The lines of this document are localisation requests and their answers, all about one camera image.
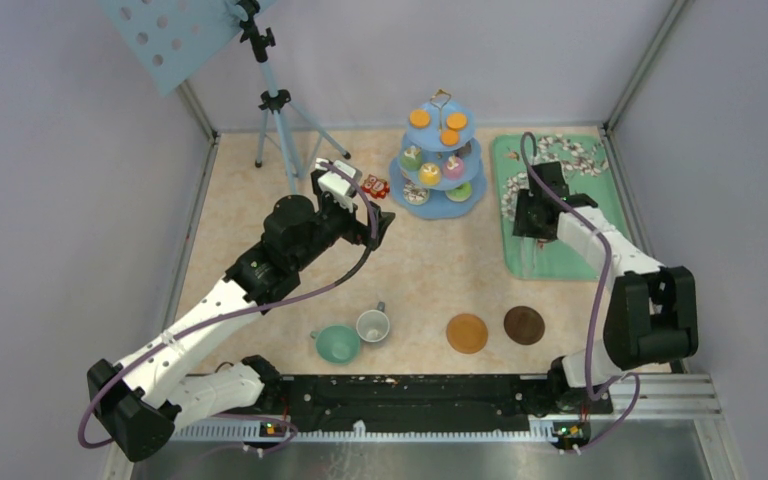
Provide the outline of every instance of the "tripod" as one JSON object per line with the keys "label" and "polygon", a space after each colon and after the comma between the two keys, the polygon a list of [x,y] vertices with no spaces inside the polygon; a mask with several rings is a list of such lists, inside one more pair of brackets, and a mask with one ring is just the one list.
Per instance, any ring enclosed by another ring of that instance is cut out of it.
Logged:
{"label": "tripod", "polygon": [[[287,182],[290,184],[290,192],[296,193],[296,182],[293,177],[302,178],[302,176],[310,169],[310,165],[313,159],[316,157],[316,152],[319,150],[319,145],[322,143],[322,139],[328,140],[328,143],[334,146],[343,158],[346,160],[352,156],[349,152],[343,148],[342,145],[334,140],[334,137],[328,134],[322,125],[320,125],[313,116],[311,116],[304,108],[292,103],[290,98],[290,92],[288,90],[279,90],[275,76],[272,74],[272,68],[269,66],[269,57],[266,53],[268,47],[275,46],[275,37],[272,35],[272,29],[266,29],[266,35],[261,35],[260,30],[254,21],[254,16],[260,11],[260,4],[256,0],[242,0],[235,5],[237,8],[232,8],[232,12],[240,19],[240,28],[243,29],[243,34],[240,37],[240,43],[244,43],[246,40],[251,43],[252,51],[254,52],[254,58],[260,65],[260,71],[263,74],[264,80],[266,80],[267,90],[260,95],[260,99],[263,101],[259,105],[263,110],[263,119],[260,123],[260,136],[257,140],[257,157],[255,157],[254,165],[257,168],[263,166],[263,143],[264,140],[269,139],[270,142],[275,144],[275,141],[266,134],[266,125],[269,120],[269,114],[272,114],[272,118],[275,120],[275,129],[278,130],[278,138],[280,144],[276,146],[281,149],[281,154],[284,156],[284,167],[287,172]],[[296,143],[293,141],[292,130],[287,125],[287,118],[281,113],[281,109],[285,105],[289,105],[290,108],[296,111],[305,121],[307,121],[317,132],[319,132],[319,139],[316,141],[316,145],[313,147],[313,152],[310,158],[308,158],[304,165],[302,165],[299,152],[296,149]]]}

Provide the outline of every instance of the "green mat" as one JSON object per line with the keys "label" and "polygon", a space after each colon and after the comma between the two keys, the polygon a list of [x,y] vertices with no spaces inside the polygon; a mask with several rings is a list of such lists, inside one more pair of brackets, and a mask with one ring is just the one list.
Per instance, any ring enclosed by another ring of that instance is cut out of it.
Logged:
{"label": "green mat", "polygon": [[[536,163],[560,160],[571,193],[586,193],[599,204],[605,217],[628,237],[617,188],[605,156],[605,148],[591,135],[537,135]],[[595,280],[597,272],[573,249],[561,242],[543,244],[514,237],[516,192],[528,187],[525,164],[519,155],[520,135],[501,135],[490,149],[493,176],[499,193],[502,243],[508,270],[519,278]]]}

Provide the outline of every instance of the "white mug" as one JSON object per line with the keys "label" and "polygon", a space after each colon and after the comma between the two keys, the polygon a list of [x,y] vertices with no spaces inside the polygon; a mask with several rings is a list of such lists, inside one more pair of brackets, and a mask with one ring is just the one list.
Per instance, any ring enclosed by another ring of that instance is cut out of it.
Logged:
{"label": "white mug", "polygon": [[364,342],[377,343],[384,340],[390,333],[390,319],[384,313],[384,302],[378,302],[375,310],[361,313],[356,330]]}

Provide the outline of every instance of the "green mug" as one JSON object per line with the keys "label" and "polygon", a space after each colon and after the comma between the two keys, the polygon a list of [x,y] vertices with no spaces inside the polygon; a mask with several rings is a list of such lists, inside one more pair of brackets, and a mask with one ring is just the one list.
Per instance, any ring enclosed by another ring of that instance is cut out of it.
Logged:
{"label": "green mug", "polygon": [[316,353],[335,365],[345,365],[360,353],[360,337],[354,328],[346,325],[331,325],[310,332],[310,338],[316,340]]}

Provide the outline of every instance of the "gold handle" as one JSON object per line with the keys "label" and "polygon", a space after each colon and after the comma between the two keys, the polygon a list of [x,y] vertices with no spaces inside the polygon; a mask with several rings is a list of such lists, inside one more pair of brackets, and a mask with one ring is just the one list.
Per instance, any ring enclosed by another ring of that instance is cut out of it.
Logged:
{"label": "gold handle", "polygon": [[[446,98],[446,101],[443,103],[440,103],[440,104],[434,103],[434,100],[437,97],[441,97],[441,96],[446,96],[448,98]],[[440,124],[437,127],[437,130],[439,130],[440,132],[443,131],[443,107],[445,107],[446,104],[448,104],[451,99],[452,99],[452,94],[440,88],[440,89],[437,89],[437,93],[432,95],[431,99],[428,101],[428,103],[430,103],[431,106],[437,107],[437,110],[440,112],[440,115],[438,115],[438,120]]]}

